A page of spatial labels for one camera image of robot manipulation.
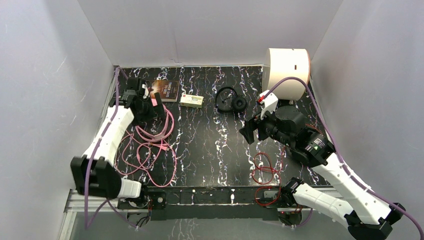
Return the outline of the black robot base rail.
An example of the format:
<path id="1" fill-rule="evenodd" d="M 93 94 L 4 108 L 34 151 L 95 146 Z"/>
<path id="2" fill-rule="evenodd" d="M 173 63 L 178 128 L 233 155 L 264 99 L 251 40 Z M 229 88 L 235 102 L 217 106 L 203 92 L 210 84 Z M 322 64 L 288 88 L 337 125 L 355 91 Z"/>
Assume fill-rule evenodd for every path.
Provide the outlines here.
<path id="1" fill-rule="evenodd" d="M 119 210 L 130 213 L 151 211 L 152 220 L 260 219 L 299 224 L 310 213 L 275 189 L 239 187 L 145 187 L 139 198 L 118 201 Z"/>

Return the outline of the small white cardboard box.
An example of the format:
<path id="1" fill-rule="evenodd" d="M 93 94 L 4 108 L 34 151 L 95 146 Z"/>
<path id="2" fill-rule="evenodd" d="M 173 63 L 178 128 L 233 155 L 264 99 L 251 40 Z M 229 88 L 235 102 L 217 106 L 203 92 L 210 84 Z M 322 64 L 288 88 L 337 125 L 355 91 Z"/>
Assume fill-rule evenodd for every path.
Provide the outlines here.
<path id="1" fill-rule="evenodd" d="M 203 96 L 183 94 L 180 99 L 180 105 L 190 108 L 202 108 L 204 102 Z"/>

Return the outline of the pink over-ear headphones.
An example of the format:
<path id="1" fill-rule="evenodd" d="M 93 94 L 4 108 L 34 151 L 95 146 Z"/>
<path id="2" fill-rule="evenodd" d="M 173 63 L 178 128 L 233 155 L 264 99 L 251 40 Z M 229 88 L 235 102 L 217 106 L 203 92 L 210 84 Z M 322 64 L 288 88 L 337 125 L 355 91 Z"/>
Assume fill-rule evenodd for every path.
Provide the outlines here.
<path id="1" fill-rule="evenodd" d="M 152 100 L 153 106 L 156 105 L 155 100 Z M 135 132 L 138 136 L 150 143 L 163 142 L 170 137 L 174 131 L 176 120 L 169 108 L 163 104 L 166 118 L 153 119 L 143 122 L 141 125 L 135 127 Z"/>

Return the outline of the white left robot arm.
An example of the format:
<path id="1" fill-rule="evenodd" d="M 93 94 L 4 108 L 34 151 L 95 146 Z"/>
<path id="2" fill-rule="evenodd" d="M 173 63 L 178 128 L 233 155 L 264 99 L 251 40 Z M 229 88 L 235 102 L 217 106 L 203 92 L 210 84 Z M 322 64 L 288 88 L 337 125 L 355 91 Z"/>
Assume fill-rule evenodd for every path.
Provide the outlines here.
<path id="1" fill-rule="evenodd" d="M 151 94 L 152 87 L 139 77 L 130 77 L 123 93 L 112 97 L 93 142 L 82 156 L 75 156 L 70 162 L 76 191 L 80 195 L 130 198 L 137 208 L 144 208 L 149 203 L 149 194 L 142 190 L 142 183 L 124 179 L 114 166 L 120 142 L 129 126 L 139 126 L 155 119 L 169 120 L 160 94 Z"/>

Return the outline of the black on-ear headphones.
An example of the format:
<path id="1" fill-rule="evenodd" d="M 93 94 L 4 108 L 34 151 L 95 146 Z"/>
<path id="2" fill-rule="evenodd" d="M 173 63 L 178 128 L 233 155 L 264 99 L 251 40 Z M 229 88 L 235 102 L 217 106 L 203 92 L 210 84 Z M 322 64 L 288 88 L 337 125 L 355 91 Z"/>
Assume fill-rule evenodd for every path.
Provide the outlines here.
<path id="1" fill-rule="evenodd" d="M 235 96 L 227 97 L 227 99 L 232 99 L 229 109 L 220 108 L 218 104 L 219 95 L 224 90 L 231 90 L 235 94 Z M 244 97 L 242 97 L 240 94 L 238 94 L 237 91 L 231 86 L 222 87 L 216 92 L 216 95 L 214 97 L 214 104 L 215 104 L 215 108 L 217 109 L 219 113 L 231 113 L 231 112 L 242 113 L 248 107 L 247 100 Z"/>

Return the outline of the white cylindrical container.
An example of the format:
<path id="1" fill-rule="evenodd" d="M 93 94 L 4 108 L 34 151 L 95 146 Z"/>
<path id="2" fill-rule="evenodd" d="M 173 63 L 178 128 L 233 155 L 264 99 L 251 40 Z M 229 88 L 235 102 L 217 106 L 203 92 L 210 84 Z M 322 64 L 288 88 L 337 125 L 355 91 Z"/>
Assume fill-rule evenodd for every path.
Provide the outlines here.
<path id="1" fill-rule="evenodd" d="M 270 90 L 281 79 L 296 77 L 309 82 L 311 61 L 304 48 L 268 48 L 262 68 L 262 91 Z M 297 80 L 286 80 L 273 93 L 280 100 L 298 101 L 306 91 Z"/>

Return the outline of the red and black headphones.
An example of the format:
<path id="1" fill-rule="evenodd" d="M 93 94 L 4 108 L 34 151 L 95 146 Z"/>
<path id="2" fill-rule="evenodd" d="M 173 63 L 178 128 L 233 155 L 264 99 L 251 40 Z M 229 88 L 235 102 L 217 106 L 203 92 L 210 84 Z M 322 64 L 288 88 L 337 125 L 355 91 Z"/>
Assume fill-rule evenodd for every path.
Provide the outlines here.
<path id="1" fill-rule="evenodd" d="M 323 136 L 326 136 L 326 135 L 327 135 L 325 131 L 321 131 L 319 128 L 315 127 L 315 126 L 314 126 L 314 125 L 312 125 L 312 124 L 308 124 L 308 123 L 306 123 L 305 125 L 306 125 L 307 127 L 309 127 L 309 128 L 312 128 L 313 130 L 317 131 L 318 133 L 320 133 L 320 134 L 321 134 L 321 135 L 323 135 Z"/>

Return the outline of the dark paperback book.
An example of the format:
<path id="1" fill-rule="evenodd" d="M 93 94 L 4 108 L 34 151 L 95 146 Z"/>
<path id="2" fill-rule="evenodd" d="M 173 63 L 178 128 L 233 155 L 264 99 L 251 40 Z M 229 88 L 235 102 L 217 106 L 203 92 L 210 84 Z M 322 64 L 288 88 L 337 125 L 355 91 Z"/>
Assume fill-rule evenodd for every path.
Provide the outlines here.
<path id="1" fill-rule="evenodd" d="M 180 89 L 177 80 L 151 80 L 146 83 L 152 99 L 156 98 L 155 94 L 159 94 L 162 102 L 177 102 Z"/>

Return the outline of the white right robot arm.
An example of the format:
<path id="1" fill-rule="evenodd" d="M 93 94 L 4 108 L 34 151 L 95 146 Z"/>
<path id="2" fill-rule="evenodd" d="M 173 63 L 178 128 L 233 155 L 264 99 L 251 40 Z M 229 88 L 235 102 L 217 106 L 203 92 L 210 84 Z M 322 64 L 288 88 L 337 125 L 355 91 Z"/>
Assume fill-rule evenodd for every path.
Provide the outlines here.
<path id="1" fill-rule="evenodd" d="M 311 207 L 340 223 L 356 240 L 385 240 L 392 225 L 403 214 L 403 206 L 388 203 L 370 194 L 371 188 L 361 188 L 353 180 L 354 172 L 338 159 L 334 145 L 316 128 L 306 123 L 306 117 L 293 106 L 282 106 L 275 112 L 256 114 L 247 120 L 239 132 L 248 144 L 271 138 L 288 147 L 291 158 L 324 177 L 342 196 L 341 199 L 316 190 L 293 177 L 281 187 L 282 202 L 288 207 L 297 204 Z"/>

